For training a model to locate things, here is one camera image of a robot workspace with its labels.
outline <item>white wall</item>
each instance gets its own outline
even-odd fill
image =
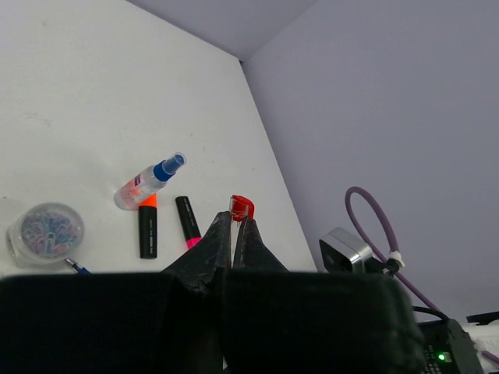
[[[499,310],[498,17],[499,2],[324,0],[243,64],[316,259],[320,236],[353,230],[343,196],[360,185],[437,305]]]
[[[129,0],[244,61],[316,0]]]

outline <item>red cap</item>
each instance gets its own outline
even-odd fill
[[[255,206],[250,199],[244,196],[232,195],[231,197],[231,217],[234,221],[242,222],[244,217],[253,218]]]

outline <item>round plastic container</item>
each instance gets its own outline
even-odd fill
[[[67,205],[44,203],[28,210],[7,231],[17,266],[44,265],[69,257],[83,240],[83,220]]]

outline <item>colorful rubber bands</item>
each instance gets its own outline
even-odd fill
[[[48,209],[28,213],[21,224],[21,237],[26,247],[48,259],[71,252],[79,245],[80,235],[80,228],[67,216]]]

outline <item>pen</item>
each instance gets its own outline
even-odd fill
[[[187,249],[191,249],[201,240],[200,229],[197,227],[193,208],[190,206],[187,196],[179,196],[175,199],[177,210],[179,211],[180,224],[186,238]]]
[[[156,194],[139,205],[139,247],[141,259],[157,257],[157,198]]]
[[[90,271],[80,266],[78,262],[72,259],[64,259],[64,263],[69,266],[77,274],[90,274]]]

